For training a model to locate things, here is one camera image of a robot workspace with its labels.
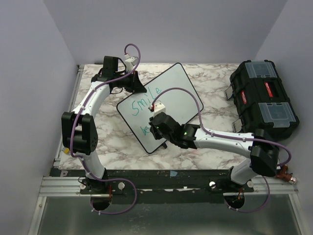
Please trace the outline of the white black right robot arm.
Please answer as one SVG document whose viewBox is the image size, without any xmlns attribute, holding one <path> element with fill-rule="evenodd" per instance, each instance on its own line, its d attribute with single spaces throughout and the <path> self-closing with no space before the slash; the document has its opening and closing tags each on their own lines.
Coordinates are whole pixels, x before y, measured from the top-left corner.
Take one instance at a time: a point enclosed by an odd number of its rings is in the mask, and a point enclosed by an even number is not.
<svg viewBox="0 0 313 235">
<path fill-rule="evenodd" d="M 164 112 L 152 116 L 149 125 L 156 140 L 166 139 L 182 149 L 217 149 L 244 156 L 246 159 L 231 167 L 225 179 L 225 187 L 231 192 L 257 175 L 276 175 L 279 148 L 264 139 L 267 134 L 263 130 L 257 130 L 256 133 L 261 134 L 261 140 L 257 141 L 253 133 L 236 134 L 202 129 L 195 124 L 180 125 Z"/>
</svg>

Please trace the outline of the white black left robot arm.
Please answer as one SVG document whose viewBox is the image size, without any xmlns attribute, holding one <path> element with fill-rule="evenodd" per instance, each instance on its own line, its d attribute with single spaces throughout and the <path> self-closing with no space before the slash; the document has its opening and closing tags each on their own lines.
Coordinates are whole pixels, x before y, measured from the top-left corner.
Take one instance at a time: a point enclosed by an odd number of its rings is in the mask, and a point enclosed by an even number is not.
<svg viewBox="0 0 313 235">
<path fill-rule="evenodd" d="M 86 96 L 76 108 L 64 112 L 61 117 L 63 146 L 69 149 L 72 157 L 80 160 L 86 177 L 93 179 L 91 187 L 97 193 L 104 193 L 109 182 L 105 179 L 106 169 L 96 152 L 98 134 L 94 118 L 114 88 L 123 88 L 133 94 L 147 91 L 136 71 L 140 57 L 126 53 L 122 61 L 125 68 L 122 71 L 118 70 L 120 61 L 118 57 L 105 56 L 102 68 L 91 79 Z"/>
</svg>

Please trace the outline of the black framed whiteboard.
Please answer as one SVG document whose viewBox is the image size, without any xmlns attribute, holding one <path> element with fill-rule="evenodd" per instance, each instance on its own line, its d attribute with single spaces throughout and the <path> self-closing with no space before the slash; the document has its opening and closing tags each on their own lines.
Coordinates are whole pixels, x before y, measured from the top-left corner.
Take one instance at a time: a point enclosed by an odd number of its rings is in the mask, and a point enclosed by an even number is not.
<svg viewBox="0 0 313 235">
<path fill-rule="evenodd" d="M 161 95 L 158 101 L 165 105 L 166 114 L 180 124 L 189 122 L 198 114 L 195 100 L 188 93 L 195 97 L 200 110 L 203 110 L 203 102 L 180 63 L 174 64 L 144 87 L 146 93 L 132 94 L 119 102 L 116 108 L 144 150 L 151 154 L 165 142 L 165 139 L 155 140 L 150 133 L 148 123 L 153 113 L 149 111 L 149 106 L 153 100 L 164 90 L 176 88 Z"/>
</svg>

